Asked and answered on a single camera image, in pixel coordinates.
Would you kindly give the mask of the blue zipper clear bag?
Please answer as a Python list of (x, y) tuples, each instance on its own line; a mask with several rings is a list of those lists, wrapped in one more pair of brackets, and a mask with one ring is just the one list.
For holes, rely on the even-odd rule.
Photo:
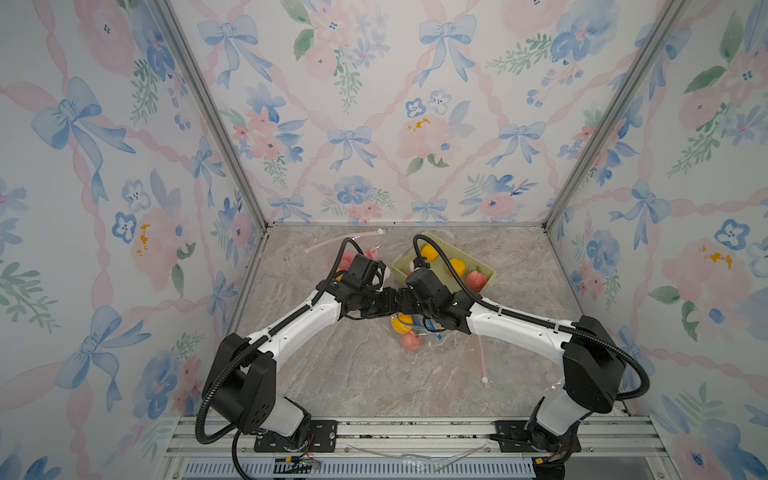
[[(420, 314), (411, 314), (410, 316), (414, 320), (414, 328), (411, 332), (423, 339), (423, 345), (419, 350), (427, 347), (435, 347), (443, 343), (445, 339), (444, 329), (440, 327), (437, 322), (434, 322), (432, 319), (426, 318)], [(393, 332), (400, 343), (401, 335), (397, 334), (394, 330)]]

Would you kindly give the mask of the pink zipper clear bag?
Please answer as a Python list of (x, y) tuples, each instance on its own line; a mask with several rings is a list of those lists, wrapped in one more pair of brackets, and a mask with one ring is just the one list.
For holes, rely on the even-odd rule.
[(382, 228), (344, 233), (308, 247), (304, 250), (303, 260), (313, 274), (322, 277), (325, 277), (335, 264), (337, 256), (342, 257), (347, 252), (351, 252), (355, 257), (362, 253), (371, 260), (380, 261), (381, 244), (385, 235), (386, 231)]
[(488, 336), (477, 337), (476, 346), (486, 390), (541, 393), (563, 380), (562, 367), (540, 354)]

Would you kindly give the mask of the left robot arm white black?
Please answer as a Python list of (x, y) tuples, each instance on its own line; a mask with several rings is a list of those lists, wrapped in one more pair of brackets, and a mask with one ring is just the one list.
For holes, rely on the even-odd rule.
[(215, 354), (196, 414), (195, 438), (215, 443), (234, 432), (262, 434), (268, 443), (297, 450), (308, 442), (311, 414), (277, 393), (281, 366), (312, 337), (357, 312), (362, 319), (396, 310), (387, 268), (364, 254), (330, 276), (298, 307), (248, 336), (225, 337)]

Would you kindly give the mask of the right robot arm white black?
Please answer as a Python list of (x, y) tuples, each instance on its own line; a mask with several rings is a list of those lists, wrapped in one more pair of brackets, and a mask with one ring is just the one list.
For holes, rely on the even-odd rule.
[(510, 343), (562, 370), (562, 381), (536, 404), (522, 433), (521, 440), (538, 451), (563, 453), (581, 421), (611, 412), (619, 399), (627, 361), (594, 318), (552, 320), (493, 303), (467, 287), (452, 292), (426, 268), (407, 277), (395, 301), (400, 313)]

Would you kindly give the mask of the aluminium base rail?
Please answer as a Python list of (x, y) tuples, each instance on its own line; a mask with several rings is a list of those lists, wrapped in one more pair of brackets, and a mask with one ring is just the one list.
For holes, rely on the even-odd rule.
[(513, 440), (516, 417), (337, 417), (313, 422), (307, 444), (281, 449), (265, 436), (227, 435), (201, 445), (181, 421), (158, 479), (679, 479), (647, 417), (591, 416), (573, 451), (545, 453)]

